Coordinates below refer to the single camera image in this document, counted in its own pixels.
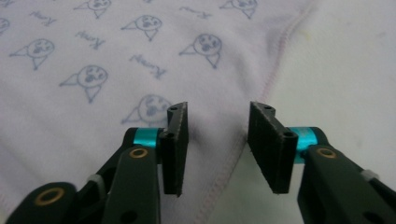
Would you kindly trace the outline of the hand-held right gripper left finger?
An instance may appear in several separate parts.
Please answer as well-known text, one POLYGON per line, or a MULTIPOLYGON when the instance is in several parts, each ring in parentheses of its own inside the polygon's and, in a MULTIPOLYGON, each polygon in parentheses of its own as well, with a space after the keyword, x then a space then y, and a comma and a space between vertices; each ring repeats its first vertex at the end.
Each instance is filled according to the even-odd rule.
POLYGON ((130 128, 124 136, 126 146, 152 147, 163 171, 163 192, 182 194, 189 144, 188 103, 171 105, 166 110, 166 128, 130 128))

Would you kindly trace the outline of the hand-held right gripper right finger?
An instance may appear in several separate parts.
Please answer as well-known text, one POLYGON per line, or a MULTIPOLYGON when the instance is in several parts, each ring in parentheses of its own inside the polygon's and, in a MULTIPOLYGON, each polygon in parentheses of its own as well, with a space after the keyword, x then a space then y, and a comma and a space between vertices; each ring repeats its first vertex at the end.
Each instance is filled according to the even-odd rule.
POLYGON ((320 128, 285 127, 272 106, 258 102, 249 105, 247 143, 275 194, 289 192, 293 165, 304 163, 309 147, 329 144, 320 128))

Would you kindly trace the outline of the lilac printed towel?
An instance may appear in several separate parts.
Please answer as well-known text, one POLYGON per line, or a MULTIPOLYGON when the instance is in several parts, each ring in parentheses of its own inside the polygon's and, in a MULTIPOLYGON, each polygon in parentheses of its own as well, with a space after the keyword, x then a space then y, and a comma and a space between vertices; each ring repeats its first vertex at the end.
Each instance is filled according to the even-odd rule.
POLYGON ((163 224, 206 224, 315 0, 0 0, 0 218, 33 189, 82 186, 131 127, 189 108, 180 197, 163 224))

